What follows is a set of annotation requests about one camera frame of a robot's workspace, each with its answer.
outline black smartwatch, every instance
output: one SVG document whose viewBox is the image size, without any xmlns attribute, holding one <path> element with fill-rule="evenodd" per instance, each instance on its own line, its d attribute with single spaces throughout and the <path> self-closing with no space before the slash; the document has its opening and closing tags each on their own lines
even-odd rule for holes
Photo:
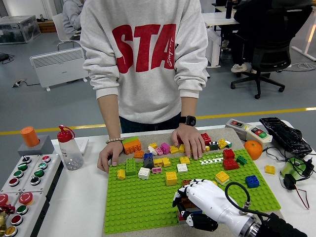
<svg viewBox="0 0 316 237">
<path fill-rule="evenodd" d="M 189 126 L 195 126 L 196 122 L 197 122 L 197 119 L 196 117 L 193 117 L 193 116 L 180 117 L 180 121 L 179 121 L 179 123 L 185 123 L 186 125 L 189 125 Z"/>
</svg>

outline gray floor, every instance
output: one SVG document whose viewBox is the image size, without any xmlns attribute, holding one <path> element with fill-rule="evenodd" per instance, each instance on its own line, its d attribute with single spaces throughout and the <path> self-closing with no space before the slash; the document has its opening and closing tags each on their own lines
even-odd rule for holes
<svg viewBox="0 0 316 237">
<path fill-rule="evenodd" d="M 304 44 L 311 19 L 305 24 L 292 45 L 301 48 Z M 309 53 L 316 56 L 316 37 L 311 42 Z M 28 84 L 39 83 L 32 68 L 30 56 L 57 51 L 57 33 L 45 33 L 27 44 L 0 45 L 0 52 L 15 55 L 14 61 L 0 65 L 0 132 L 19 131 L 23 127 L 57 128 L 67 126 L 102 124 L 95 92 L 89 83 L 82 80 L 72 84 L 51 87 L 47 92 L 40 85 L 12 88 L 19 79 L 27 79 Z M 292 63 L 312 61 L 291 49 Z M 235 90 L 230 83 L 236 76 L 230 72 L 231 60 L 220 62 L 221 67 L 208 69 L 211 79 L 200 94 L 197 116 L 218 115 L 217 118 L 200 119 L 197 126 L 225 124 L 229 114 L 260 112 L 259 115 L 234 117 L 244 122 L 259 121 L 261 117 L 276 116 L 289 121 L 302 131 L 306 141 L 316 147 L 316 111 L 294 113 L 270 113 L 264 111 L 288 110 L 316 107 L 316 70 L 310 72 L 272 73 L 271 78 L 286 85 L 285 91 L 279 93 L 278 87 L 262 84 L 262 95 L 254 99 L 256 86 L 254 82 L 240 84 Z M 289 70 L 299 70 L 296 66 Z M 56 139 L 56 132 L 45 132 L 51 139 Z M 77 137 L 106 134 L 105 128 L 78 129 Z M 19 160 L 18 148 L 23 142 L 20 134 L 0 135 L 0 187 L 2 187 Z"/>
</svg>

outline orange cylinder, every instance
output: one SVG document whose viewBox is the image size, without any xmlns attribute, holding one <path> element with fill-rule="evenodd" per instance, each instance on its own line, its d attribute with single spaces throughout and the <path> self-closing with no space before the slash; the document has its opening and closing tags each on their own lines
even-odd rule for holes
<svg viewBox="0 0 316 237">
<path fill-rule="evenodd" d="M 22 137 L 28 147 L 34 147 L 40 143 L 33 127 L 25 127 L 21 130 Z"/>
</svg>

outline green lego baseplate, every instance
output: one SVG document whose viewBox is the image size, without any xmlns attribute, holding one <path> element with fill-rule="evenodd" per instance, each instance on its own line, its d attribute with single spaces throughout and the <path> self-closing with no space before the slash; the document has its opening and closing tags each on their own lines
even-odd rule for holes
<svg viewBox="0 0 316 237">
<path fill-rule="evenodd" d="M 235 150 L 234 153 L 235 157 L 243 156 L 247 159 L 245 165 L 239 164 L 239 169 L 224 170 L 222 152 L 204 153 L 199 160 L 190 159 L 191 164 L 187 165 L 188 172 L 186 173 L 178 173 L 177 171 L 180 157 L 169 158 L 171 166 L 162 167 L 161 173 L 150 173 L 148 180 L 138 178 L 138 172 L 143 167 L 142 161 L 136 162 L 136 175 L 127 176 L 125 180 L 119 180 L 117 172 L 119 169 L 125 169 L 126 164 L 111 166 L 105 214 L 105 234 L 178 225 L 177 208 L 171 205 L 175 192 L 182 187 L 182 180 L 208 179 L 215 181 L 215 175 L 220 171 L 225 171 L 230 177 L 229 182 L 224 185 L 218 183 L 222 190 L 230 182 L 241 183 L 247 188 L 246 176 L 256 175 L 260 186 L 253 189 L 247 188 L 251 197 L 250 209 L 261 212 L 280 210 L 280 204 L 247 151 L 245 149 Z M 166 185 L 165 173 L 171 171 L 175 171 L 177 174 L 178 181 L 175 186 Z M 231 186 L 229 195 L 239 206 L 243 206 L 247 198 L 244 191 L 238 186 Z"/>
</svg>

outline white sweatshirt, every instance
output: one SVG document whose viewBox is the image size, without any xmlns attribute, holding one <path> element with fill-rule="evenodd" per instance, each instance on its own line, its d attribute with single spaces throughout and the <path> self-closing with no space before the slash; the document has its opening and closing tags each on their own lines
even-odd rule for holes
<svg viewBox="0 0 316 237">
<path fill-rule="evenodd" d="M 159 123 L 205 87 L 207 33 L 199 0 L 88 0 L 81 46 L 97 98 L 118 95 L 119 115 Z"/>
</svg>

